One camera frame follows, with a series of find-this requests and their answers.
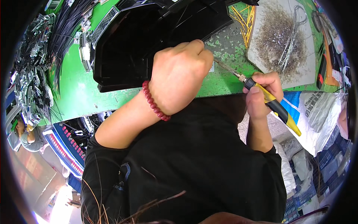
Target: hair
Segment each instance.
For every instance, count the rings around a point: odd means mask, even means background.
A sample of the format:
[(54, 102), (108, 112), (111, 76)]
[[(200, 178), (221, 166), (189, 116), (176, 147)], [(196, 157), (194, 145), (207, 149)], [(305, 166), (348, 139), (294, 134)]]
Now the hair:
[[(25, 126), (25, 122), (19, 114), (15, 116), (14, 120), (18, 120), (18, 122), (23, 122), (24, 126)], [(14, 133), (18, 138), (20, 138), (18, 130), (16, 128), (14, 129)]]

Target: yellow soldering iron handle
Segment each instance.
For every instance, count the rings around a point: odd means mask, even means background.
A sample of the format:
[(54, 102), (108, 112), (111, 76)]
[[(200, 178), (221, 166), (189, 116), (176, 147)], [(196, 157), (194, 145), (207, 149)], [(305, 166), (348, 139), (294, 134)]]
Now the yellow soldering iron handle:
[(291, 115), (287, 112), (287, 110), (276, 100), (276, 97), (268, 92), (265, 88), (263, 88), (260, 84), (256, 83), (252, 80), (252, 78), (248, 78), (244, 83), (245, 88), (248, 90), (257, 86), (263, 91), (263, 95), (265, 96), (265, 104), (289, 127), (291, 128), (298, 136), (301, 136), (300, 129), (298, 129), (295, 121), (291, 117)]

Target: black t-shirt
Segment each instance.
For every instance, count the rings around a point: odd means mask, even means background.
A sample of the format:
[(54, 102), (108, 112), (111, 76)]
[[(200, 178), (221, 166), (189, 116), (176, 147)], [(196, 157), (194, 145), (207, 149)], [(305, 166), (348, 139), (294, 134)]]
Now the black t-shirt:
[(170, 121), (159, 121), (128, 149), (105, 148), (92, 138), (82, 178), (85, 223), (91, 223), (88, 218), (97, 223), (98, 206), (102, 223), (107, 223), (105, 216), (116, 223), (138, 211), (136, 223), (177, 224), (196, 224), (222, 211), (281, 222), (285, 212), (281, 157), (275, 148), (267, 153), (250, 149), (237, 126), (208, 106), (189, 106)]

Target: red beaded bracelet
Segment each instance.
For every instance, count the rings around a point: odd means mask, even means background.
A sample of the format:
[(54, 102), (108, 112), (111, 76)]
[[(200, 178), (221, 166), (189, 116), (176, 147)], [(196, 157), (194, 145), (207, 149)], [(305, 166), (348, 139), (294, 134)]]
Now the red beaded bracelet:
[(157, 114), (158, 117), (160, 117), (163, 121), (169, 121), (171, 118), (171, 115), (166, 115), (164, 114), (159, 107), (157, 107), (157, 104), (154, 102), (154, 99), (152, 98), (152, 95), (149, 92), (149, 81), (144, 81), (143, 82), (143, 93), (144, 93), (144, 97), (147, 100), (147, 102), (150, 104), (150, 108), (152, 108), (154, 110), (154, 113)]

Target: tiled floor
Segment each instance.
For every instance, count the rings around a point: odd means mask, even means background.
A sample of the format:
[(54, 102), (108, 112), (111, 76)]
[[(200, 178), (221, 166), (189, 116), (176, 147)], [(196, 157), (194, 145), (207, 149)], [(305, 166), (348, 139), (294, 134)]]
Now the tiled floor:
[[(247, 127), (248, 127), (248, 113), (245, 114), (244, 119), (241, 123), (237, 125), (237, 129), (239, 130), (240, 139), (246, 144), (246, 134), (247, 134)], [(275, 118), (272, 114), (267, 116), (267, 123), (270, 129), (270, 133), (273, 140), (281, 142), (282, 140), (288, 138), (291, 132), (288, 130), (287, 126)]]

